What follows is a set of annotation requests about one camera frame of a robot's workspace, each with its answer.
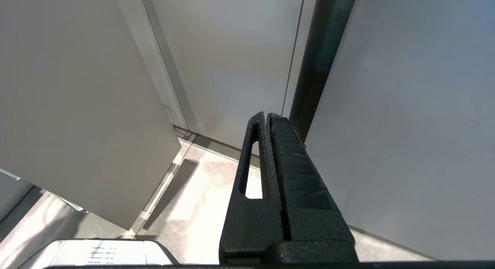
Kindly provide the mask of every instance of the concrete floor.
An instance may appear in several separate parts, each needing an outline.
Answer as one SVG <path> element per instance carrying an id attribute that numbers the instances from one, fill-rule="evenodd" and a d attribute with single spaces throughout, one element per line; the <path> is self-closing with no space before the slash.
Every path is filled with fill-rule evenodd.
<path id="1" fill-rule="evenodd" d="M 69 207 L 34 188 L 0 223 L 0 268 L 17 268 L 57 239 L 155 240 L 184 264 L 218 264 L 218 243 L 240 151 L 177 129 L 181 150 L 131 230 Z M 259 160 L 251 160 L 246 196 L 261 198 Z M 361 261 L 428 260 L 352 230 Z"/>

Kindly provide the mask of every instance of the white panel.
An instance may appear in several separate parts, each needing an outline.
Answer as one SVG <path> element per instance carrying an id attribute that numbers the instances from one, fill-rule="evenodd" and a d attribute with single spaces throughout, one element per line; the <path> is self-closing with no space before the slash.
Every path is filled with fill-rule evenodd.
<path id="1" fill-rule="evenodd" d="M 175 62 L 191 105 L 188 124 L 241 147 L 251 116 L 281 113 L 302 0 L 152 3 L 173 57 L 166 64 Z"/>
<path id="2" fill-rule="evenodd" d="M 129 229 L 179 150 L 116 0 L 0 0 L 0 167 Z"/>
<path id="3" fill-rule="evenodd" d="M 356 0 L 307 150 L 352 226 L 495 251 L 495 0 Z"/>
<path id="4" fill-rule="evenodd" d="M 142 0 L 117 0 L 172 124 L 187 129 L 179 100 Z"/>

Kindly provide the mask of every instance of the open cabinet door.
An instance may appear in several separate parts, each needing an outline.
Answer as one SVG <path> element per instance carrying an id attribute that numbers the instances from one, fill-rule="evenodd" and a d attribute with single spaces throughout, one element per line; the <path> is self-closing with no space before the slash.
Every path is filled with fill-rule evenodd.
<path id="1" fill-rule="evenodd" d="M 0 167 L 129 229 L 180 149 L 116 0 L 0 0 Z"/>

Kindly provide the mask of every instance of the white cabinet door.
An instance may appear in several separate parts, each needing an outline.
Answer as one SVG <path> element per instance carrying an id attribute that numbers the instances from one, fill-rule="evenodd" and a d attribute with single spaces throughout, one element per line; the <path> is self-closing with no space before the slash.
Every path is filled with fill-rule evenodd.
<path id="1" fill-rule="evenodd" d="M 179 142 L 116 0 L 0 0 L 0 167 L 129 229 Z"/>

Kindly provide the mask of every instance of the white wall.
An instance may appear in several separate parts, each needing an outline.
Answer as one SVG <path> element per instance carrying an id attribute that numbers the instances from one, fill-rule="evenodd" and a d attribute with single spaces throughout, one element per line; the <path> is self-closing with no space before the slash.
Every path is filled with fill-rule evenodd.
<path id="1" fill-rule="evenodd" d="M 191 108 L 189 126 L 241 147 L 251 116 L 282 112 L 302 0 L 152 4 L 170 49 L 166 64 L 180 77 L 173 84 L 184 89 L 179 101 Z"/>
<path id="2" fill-rule="evenodd" d="M 307 150 L 352 226 L 495 251 L 495 0 L 356 0 Z"/>

